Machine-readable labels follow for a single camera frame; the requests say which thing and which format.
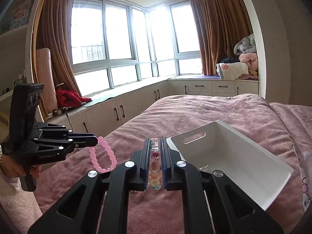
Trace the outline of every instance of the bed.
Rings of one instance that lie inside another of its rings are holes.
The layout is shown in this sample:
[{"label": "bed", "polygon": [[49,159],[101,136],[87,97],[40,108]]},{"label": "bed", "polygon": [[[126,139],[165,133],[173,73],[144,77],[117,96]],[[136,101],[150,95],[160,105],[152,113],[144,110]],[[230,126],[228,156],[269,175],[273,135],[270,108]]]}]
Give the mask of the bed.
[{"label": "bed", "polygon": [[[105,140],[123,163],[143,147],[149,137],[174,136],[215,120],[221,120],[288,165],[294,172],[267,212],[290,233],[304,209],[302,182],[293,145],[302,150],[312,146],[312,107],[269,105],[262,97],[243,94],[236,97],[179,95],[158,100],[139,116],[128,121]],[[110,165],[109,156],[96,146],[99,164]],[[88,170],[93,169],[88,149],[69,156],[43,171],[35,196],[44,213]],[[179,191],[147,189],[129,196],[127,233],[183,233],[182,197]]]}]

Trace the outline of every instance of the window frame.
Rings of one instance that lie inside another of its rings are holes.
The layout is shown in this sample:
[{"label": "window frame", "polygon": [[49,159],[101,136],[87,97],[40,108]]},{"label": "window frame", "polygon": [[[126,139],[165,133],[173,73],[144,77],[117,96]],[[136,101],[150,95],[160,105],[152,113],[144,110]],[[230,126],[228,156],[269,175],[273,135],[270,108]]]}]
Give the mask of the window frame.
[{"label": "window frame", "polygon": [[[179,60],[191,59],[191,58],[200,58],[200,51],[191,51],[191,52],[183,52],[183,53],[178,52],[177,36],[176,36],[175,28],[174,28],[174,21],[173,21],[171,6],[178,6],[178,4],[190,2],[190,0],[171,0],[171,1],[167,1],[165,3],[161,3],[158,5],[149,7],[149,8],[143,8],[143,7],[140,7],[134,3],[127,2],[125,0],[101,0],[102,1],[102,8],[103,8],[103,11],[102,11],[103,22],[102,23],[103,23],[103,37],[104,37],[104,47],[105,47],[106,59],[105,60],[90,61],[90,62],[85,62],[85,63],[78,63],[78,64],[73,65],[72,46],[71,46],[71,11],[72,11],[72,7],[73,7],[73,1],[74,0],[70,0],[70,2],[69,2],[69,8],[68,8],[69,13],[68,13],[68,24],[67,24],[68,49],[69,49],[68,51],[69,51],[69,59],[70,59],[70,63],[71,63],[72,69],[73,69],[73,73],[74,73],[74,75],[79,75],[79,74],[83,74],[83,73],[87,73],[87,72],[97,71],[97,70],[101,70],[101,69],[107,69],[110,88],[102,90],[102,91],[114,89],[115,87],[121,86],[121,85],[114,86],[113,78],[112,78],[112,74],[111,74],[111,68],[135,65],[138,81],[141,81],[142,80],[141,72],[140,72],[140,65],[141,64],[146,64],[146,63],[152,64],[152,76],[158,77],[159,74],[158,74],[157,62],[174,60],[175,70],[176,70],[175,75],[180,75],[179,63],[178,63]],[[128,21],[127,22],[128,23],[128,32],[129,32],[129,40],[130,40],[130,49],[131,49],[132,58],[110,60],[109,51],[108,51],[107,34],[106,34],[106,23],[105,23],[106,3],[126,8],[127,21]],[[150,23],[149,23],[149,20],[150,20],[149,19],[149,12],[154,10],[154,9],[163,7],[163,6],[166,7],[166,10],[169,13],[169,23],[170,23],[171,38],[172,38],[173,49],[174,49],[174,57],[171,59],[167,59],[167,60],[157,60],[156,59],[156,53],[155,53],[155,47],[154,47],[154,40],[153,40],[152,31],[151,31],[151,27],[150,27]],[[146,33],[147,33],[148,45],[149,45],[150,61],[140,62],[138,59],[132,9],[136,9],[136,10],[142,11],[144,13],[145,27],[146,27]],[[102,91],[92,93],[88,96],[98,94]]]}]

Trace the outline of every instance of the bracelet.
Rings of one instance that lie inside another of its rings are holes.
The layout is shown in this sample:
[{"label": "bracelet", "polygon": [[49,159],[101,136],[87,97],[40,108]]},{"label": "bracelet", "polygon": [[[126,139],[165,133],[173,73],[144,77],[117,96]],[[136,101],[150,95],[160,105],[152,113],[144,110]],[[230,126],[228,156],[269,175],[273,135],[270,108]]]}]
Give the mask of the bracelet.
[{"label": "bracelet", "polygon": [[99,173],[105,173],[110,172],[116,168],[117,160],[116,156],[114,155],[114,151],[112,151],[112,147],[108,145],[107,141],[104,141],[102,136],[98,137],[98,143],[102,145],[103,148],[105,148],[107,154],[110,156],[111,165],[109,168],[102,169],[102,167],[99,166],[98,160],[96,159],[96,150],[94,147],[91,147],[89,149],[91,162],[93,164],[93,167],[99,172]]},{"label": "bracelet", "polygon": [[18,178],[12,178],[7,170],[7,168],[2,163],[2,150],[0,149],[0,169],[3,172],[4,176],[8,179],[9,183],[16,183]]}]

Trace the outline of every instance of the gray blanket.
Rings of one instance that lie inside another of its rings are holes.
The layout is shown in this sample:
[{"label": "gray blanket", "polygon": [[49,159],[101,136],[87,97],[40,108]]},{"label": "gray blanket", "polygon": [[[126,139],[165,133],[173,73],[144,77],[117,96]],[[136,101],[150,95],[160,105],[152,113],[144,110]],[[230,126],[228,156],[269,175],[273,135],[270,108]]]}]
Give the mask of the gray blanket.
[{"label": "gray blanket", "polygon": [[247,53],[256,53],[257,49],[255,46],[255,36],[250,34],[247,37],[244,37],[240,42],[238,42],[234,47],[234,54],[241,55]]}]

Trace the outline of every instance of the white plastic basket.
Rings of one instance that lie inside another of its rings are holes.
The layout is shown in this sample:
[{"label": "white plastic basket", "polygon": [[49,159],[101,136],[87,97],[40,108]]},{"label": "white plastic basket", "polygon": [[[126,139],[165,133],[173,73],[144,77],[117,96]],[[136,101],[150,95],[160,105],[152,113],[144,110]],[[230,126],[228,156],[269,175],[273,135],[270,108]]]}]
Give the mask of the white plastic basket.
[{"label": "white plastic basket", "polygon": [[223,171],[263,210],[276,199],[294,171],[219,120],[167,138],[167,144],[198,169],[208,165],[209,173]]}]

